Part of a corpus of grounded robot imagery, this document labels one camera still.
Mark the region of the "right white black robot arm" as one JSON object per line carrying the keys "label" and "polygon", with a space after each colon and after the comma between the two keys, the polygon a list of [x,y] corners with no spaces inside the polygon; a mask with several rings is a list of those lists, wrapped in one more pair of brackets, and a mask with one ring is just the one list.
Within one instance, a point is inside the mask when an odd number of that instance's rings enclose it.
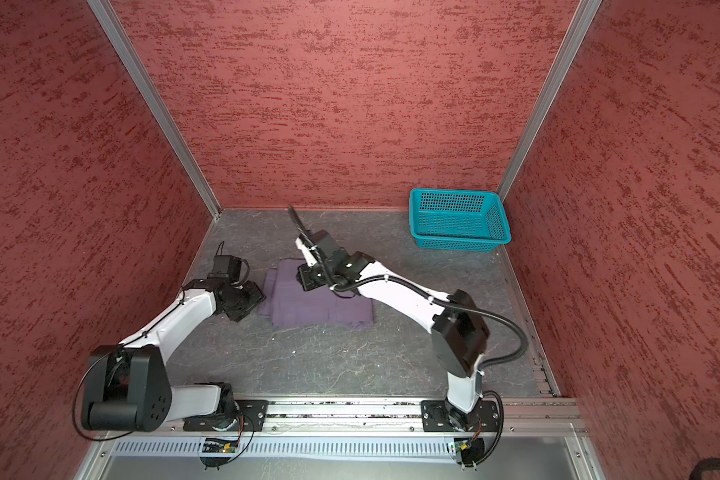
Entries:
{"label": "right white black robot arm", "polygon": [[319,261],[315,247],[300,247],[305,263],[298,279],[304,290],[327,286],[335,293],[351,292],[381,302],[421,326],[432,341],[435,355],[447,372],[445,415],[457,431],[475,427],[475,408],[481,394],[478,365],[484,357],[489,330],[466,292],[452,294],[427,289],[396,275],[381,262],[357,252],[336,252]]}

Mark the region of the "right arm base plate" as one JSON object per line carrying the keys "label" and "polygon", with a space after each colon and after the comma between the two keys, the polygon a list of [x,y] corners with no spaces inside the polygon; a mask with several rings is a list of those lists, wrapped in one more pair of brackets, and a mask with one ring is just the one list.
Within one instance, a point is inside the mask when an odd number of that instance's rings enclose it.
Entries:
{"label": "right arm base plate", "polygon": [[479,399],[475,407],[465,413],[446,400],[425,400],[420,404],[425,432],[481,432],[498,431],[501,415],[494,400]]}

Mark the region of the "purple trousers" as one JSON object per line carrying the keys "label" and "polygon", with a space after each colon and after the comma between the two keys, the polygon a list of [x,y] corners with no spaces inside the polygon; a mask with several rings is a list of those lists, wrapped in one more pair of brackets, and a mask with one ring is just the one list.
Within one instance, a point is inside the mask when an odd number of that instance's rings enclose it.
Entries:
{"label": "purple trousers", "polygon": [[304,291],[298,282],[297,259],[282,259],[264,278],[266,297],[258,315],[267,318],[276,329],[318,324],[342,325],[352,330],[374,323],[373,303],[364,297],[340,299],[327,287]]}

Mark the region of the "teal plastic basket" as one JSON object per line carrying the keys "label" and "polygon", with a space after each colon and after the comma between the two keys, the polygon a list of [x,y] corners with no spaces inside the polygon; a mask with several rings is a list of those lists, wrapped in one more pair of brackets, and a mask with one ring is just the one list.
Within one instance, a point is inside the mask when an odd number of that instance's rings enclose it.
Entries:
{"label": "teal plastic basket", "polygon": [[493,192],[415,188],[409,227],[423,249],[490,252],[512,240],[503,203]]}

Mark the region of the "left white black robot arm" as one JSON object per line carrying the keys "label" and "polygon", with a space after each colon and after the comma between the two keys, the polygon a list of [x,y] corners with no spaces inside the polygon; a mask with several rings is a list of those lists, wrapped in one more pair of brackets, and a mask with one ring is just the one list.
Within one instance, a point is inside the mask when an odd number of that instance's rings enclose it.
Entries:
{"label": "left white black robot arm", "polygon": [[71,407],[77,435],[92,442],[152,432],[164,423],[197,422],[213,431],[241,429],[245,419],[225,382],[174,386],[167,362],[205,320],[239,322],[265,299],[253,281],[193,280],[156,318],[116,345],[89,356]]}

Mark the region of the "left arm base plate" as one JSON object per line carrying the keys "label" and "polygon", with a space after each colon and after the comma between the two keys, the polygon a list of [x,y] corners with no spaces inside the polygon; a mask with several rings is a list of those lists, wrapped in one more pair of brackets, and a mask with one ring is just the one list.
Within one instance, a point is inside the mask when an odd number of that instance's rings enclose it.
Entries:
{"label": "left arm base plate", "polygon": [[243,428],[244,431],[261,432],[270,402],[263,399],[247,399],[237,400],[236,405],[236,417],[229,421],[222,421],[221,426],[210,416],[190,417],[184,420],[183,430],[226,434],[227,432],[237,432]]}

